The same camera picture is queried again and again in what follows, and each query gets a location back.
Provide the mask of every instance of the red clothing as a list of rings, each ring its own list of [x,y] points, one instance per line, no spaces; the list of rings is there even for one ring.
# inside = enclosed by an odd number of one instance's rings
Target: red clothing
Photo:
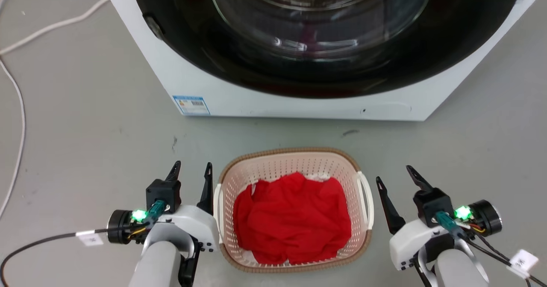
[[[238,244],[259,263],[291,264],[336,256],[351,237],[351,221],[340,182],[307,180],[302,174],[274,182],[259,180],[234,203]]]

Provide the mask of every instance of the white washing machine body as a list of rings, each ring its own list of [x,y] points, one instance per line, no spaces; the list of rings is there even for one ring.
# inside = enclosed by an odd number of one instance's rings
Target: white washing machine body
[[[353,98],[309,99],[266,94],[219,79],[156,38],[136,0],[111,0],[176,107],[184,115],[425,121],[465,80],[535,0],[518,0],[477,51],[433,77],[396,90]]]

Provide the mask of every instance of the white handle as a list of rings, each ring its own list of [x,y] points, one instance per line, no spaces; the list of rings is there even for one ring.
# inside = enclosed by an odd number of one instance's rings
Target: white handle
[[[217,184],[215,188],[215,194],[213,195],[213,217],[217,221],[218,232],[221,234],[220,243],[222,244],[224,239],[224,215],[222,213],[223,209],[223,200],[222,200],[222,190],[221,184]]]
[[[373,202],[373,192],[371,191],[371,186],[369,186],[369,182],[367,181],[367,178],[362,172],[357,172],[359,175],[359,179],[361,180],[361,186],[365,190],[365,194],[367,194],[367,208],[365,208],[365,198],[363,196],[363,190],[359,190],[359,197],[361,197],[361,208],[363,209],[363,214],[366,215],[366,217],[369,220],[368,227],[369,230],[373,229],[374,225],[374,202]]]

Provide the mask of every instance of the green light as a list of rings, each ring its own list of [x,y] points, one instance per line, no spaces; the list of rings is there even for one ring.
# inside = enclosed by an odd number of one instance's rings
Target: green light
[[[148,213],[144,210],[135,210],[131,213],[131,218],[140,223],[146,218],[146,215],[148,215]]]
[[[469,219],[472,215],[471,209],[467,206],[461,206],[454,211],[454,215],[461,220]]]

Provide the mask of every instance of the brown basket rim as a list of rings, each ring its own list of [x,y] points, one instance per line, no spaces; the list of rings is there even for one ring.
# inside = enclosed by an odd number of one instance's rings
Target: brown basket rim
[[[234,160],[232,160],[230,163],[227,164],[227,166],[222,171],[218,183],[222,184],[224,181],[224,178],[226,177],[227,172],[237,163],[242,162],[244,160],[258,158],[258,157],[265,157],[265,156],[272,156],[274,154],[283,154],[283,153],[295,153],[295,152],[329,152],[329,153],[335,153],[338,154],[345,159],[347,159],[351,165],[355,168],[357,172],[361,171],[361,168],[355,162],[355,160],[350,157],[349,154],[345,153],[344,151],[336,148],[330,148],[330,147],[301,147],[301,148],[280,148],[280,149],[272,149],[267,151],[260,151],[250,154],[245,154],[243,156],[237,157]],[[230,263],[233,267],[249,273],[295,273],[295,272],[307,272],[307,271],[319,271],[324,270],[328,268],[334,268],[343,266],[345,264],[348,264],[350,262],[354,262],[357,260],[357,258],[361,257],[361,255],[367,250],[369,244],[371,243],[372,238],[372,230],[368,229],[365,233],[365,240],[363,242],[363,245],[359,248],[359,250],[353,254],[350,257],[347,258],[340,258],[338,260],[319,263],[319,264],[312,264],[312,265],[304,265],[304,266],[293,266],[293,267],[248,267],[244,266],[237,261],[235,261],[232,256],[227,252],[226,246],[224,244],[221,244],[221,252],[224,258]]]

